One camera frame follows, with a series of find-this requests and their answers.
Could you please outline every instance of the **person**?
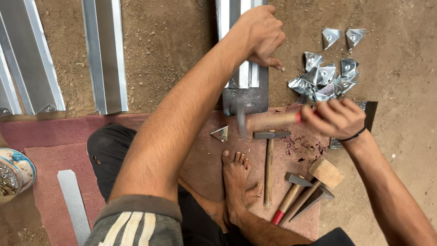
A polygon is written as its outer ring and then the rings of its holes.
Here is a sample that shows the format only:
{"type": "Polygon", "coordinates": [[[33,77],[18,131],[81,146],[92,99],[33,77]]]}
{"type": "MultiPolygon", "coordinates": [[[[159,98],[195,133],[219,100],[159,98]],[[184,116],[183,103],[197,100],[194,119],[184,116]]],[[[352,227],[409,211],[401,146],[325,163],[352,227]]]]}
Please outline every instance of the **person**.
{"type": "MultiPolygon", "coordinates": [[[[90,136],[87,151],[107,205],[86,245],[353,245],[340,228],[312,242],[252,214],[248,207],[262,187],[245,191],[251,165],[239,151],[222,153],[223,203],[211,204],[190,193],[178,177],[196,135],[239,65],[249,60],[281,69],[272,54],[285,34],[274,13],[273,6],[259,6],[242,14],[138,132],[110,123],[90,136]]],[[[342,144],[363,179],[387,242],[437,245],[425,214],[363,128],[363,111],[348,99],[318,102],[316,111],[302,108],[303,125],[345,140],[342,144]]]]}

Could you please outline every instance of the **black pants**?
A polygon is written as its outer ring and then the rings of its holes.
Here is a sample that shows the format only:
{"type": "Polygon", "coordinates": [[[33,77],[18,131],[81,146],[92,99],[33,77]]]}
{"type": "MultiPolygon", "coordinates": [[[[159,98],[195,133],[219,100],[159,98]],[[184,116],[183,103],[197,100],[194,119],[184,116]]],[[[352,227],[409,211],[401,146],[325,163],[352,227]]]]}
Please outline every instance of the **black pants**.
{"type": "MultiPolygon", "coordinates": [[[[88,139],[88,155],[105,202],[108,201],[135,134],[135,130],[109,123],[95,131],[88,139]]],[[[235,231],[223,234],[221,228],[181,185],[178,187],[178,200],[183,218],[181,228],[184,245],[250,245],[235,231]]]]}

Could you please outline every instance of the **bucket of screws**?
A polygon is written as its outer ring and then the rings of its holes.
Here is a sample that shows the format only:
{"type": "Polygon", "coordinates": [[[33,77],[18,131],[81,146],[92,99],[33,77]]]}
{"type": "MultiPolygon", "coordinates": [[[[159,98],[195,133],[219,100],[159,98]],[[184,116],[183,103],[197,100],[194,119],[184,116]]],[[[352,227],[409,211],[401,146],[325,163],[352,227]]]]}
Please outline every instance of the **bucket of screws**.
{"type": "Polygon", "coordinates": [[[0,204],[32,186],[36,178],[33,163],[19,151],[0,148],[0,204]]]}

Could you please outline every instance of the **hand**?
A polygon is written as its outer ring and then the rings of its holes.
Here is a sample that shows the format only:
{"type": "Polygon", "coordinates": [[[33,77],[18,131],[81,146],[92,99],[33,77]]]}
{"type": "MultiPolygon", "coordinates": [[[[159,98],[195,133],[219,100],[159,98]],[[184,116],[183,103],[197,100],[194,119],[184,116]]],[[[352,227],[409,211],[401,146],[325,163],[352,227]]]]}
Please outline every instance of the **hand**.
{"type": "Polygon", "coordinates": [[[310,107],[302,108],[302,122],[321,135],[347,139],[364,127],[366,113],[350,99],[316,102],[316,113],[310,107]]]}
{"type": "Polygon", "coordinates": [[[275,12],[271,5],[252,8],[240,16],[229,33],[247,39],[247,60],[280,70],[281,61],[271,55],[284,42],[285,34],[282,22],[273,16],[275,12]]]}

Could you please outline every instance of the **sandy ground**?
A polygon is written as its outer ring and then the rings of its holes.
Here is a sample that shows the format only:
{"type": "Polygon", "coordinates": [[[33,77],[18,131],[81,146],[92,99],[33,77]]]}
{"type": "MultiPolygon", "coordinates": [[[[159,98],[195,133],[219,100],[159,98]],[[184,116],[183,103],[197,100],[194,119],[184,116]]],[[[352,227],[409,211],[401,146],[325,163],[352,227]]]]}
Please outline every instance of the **sandy ground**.
{"type": "MultiPolygon", "coordinates": [[[[80,0],[35,0],[67,107],[65,112],[9,116],[2,121],[81,117],[95,114],[80,0]]],[[[393,169],[437,228],[437,1],[270,0],[283,21],[287,40],[277,49],[284,72],[270,70],[270,106],[297,98],[287,88],[304,71],[303,53],[322,54],[325,64],[353,57],[360,83],[347,97],[379,101],[372,133],[393,169]],[[366,28],[364,39],[347,52],[341,38],[322,48],[323,27],[366,28]]],[[[168,90],[216,42],[215,9],[206,0],[122,0],[129,113],[152,112],[168,90]]],[[[356,245],[386,245],[365,188],[344,150],[327,159],[346,173],[323,202],[320,235],[342,227],[356,245]]],[[[0,207],[0,244],[49,245],[30,191],[0,207]]]]}

